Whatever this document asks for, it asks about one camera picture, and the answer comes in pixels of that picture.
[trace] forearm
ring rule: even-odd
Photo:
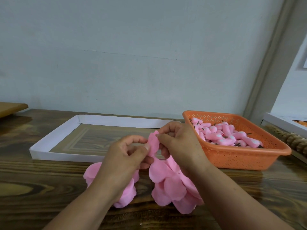
[[[112,204],[112,194],[109,191],[101,187],[90,187],[61,211],[44,230],[96,230]]]
[[[191,179],[223,230],[292,229],[211,163],[196,166]]]

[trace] fingernail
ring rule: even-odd
[[[144,144],[144,147],[149,151],[149,149],[150,149],[150,144],[149,144],[149,143],[146,143],[146,144]]]

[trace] orange basket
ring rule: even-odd
[[[252,133],[251,138],[263,142],[264,148],[214,145],[203,141],[195,131],[207,158],[218,168],[265,170],[273,164],[278,156],[291,154],[291,149],[288,145],[239,115],[187,110],[182,113],[182,116],[185,119],[185,123],[191,127],[193,127],[190,122],[192,117],[211,124],[226,121],[229,124],[233,124],[236,130]]]

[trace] person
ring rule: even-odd
[[[213,166],[190,126],[170,122],[158,132],[162,155],[165,158],[172,155],[184,175],[192,180],[221,229],[293,229]],[[98,229],[135,170],[146,169],[153,163],[153,158],[147,156],[150,146],[146,142],[142,136],[129,135],[113,143],[93,183],[44,230]],[[132,143],[144,145],[132,146]]]

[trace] white cardboard box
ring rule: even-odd
[[[301,135],[302,137],[307,138],[307,127],[293,121],[293,120],[307,121],[307,117],[284,116],[274,113],[265,113],[263,119],[285,131],[294,132],[298,135]]]
[[[171,120],[102,115],[76,115],[50,132],[30,147],[29,150],[34,160],[101,162],[104,156],[56,153],[50,152],[50,150],[82,123],[115,127],[160,128],[170,121]]]

